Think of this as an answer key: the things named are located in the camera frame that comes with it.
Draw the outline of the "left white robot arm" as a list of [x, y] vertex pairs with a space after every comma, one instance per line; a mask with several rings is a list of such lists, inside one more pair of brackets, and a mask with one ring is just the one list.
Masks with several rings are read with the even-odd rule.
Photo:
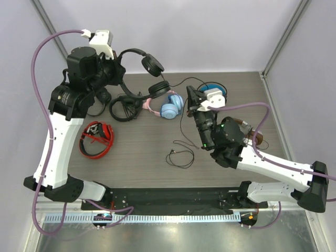
[[110, 47], [78, 47], [67, 57], [63, 82], [51, 93], [44, 109], [48, 133], [40, 164], [24, 186], [54, 202], [72, 203], [91, 200], [101, 210], [111, 205], [109, 187], [68, 174], [76, 136], [97, 92], [120, 81], [115, 51]]

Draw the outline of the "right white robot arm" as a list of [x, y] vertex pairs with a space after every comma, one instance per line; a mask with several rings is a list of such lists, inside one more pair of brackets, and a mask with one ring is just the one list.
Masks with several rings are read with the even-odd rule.
[[329, 186], [326, 164], [319, 161], [302, 164], [259, 152], [256, 148], [258, 130], [249, 137], [231, 117], [217, 122], [218, 112], [234, 110], [226, 106], [220, 89], [199, 91], [187, 86], [186, 91], [187, 114], [194, 118], [202, 149], [209, 151], [221, 167], [255, 172], [275, 180], [265, 184], [242, 182], [236, 196], [241, 207], [279, 201], [296, 203], [315, 213], [325, 212]]

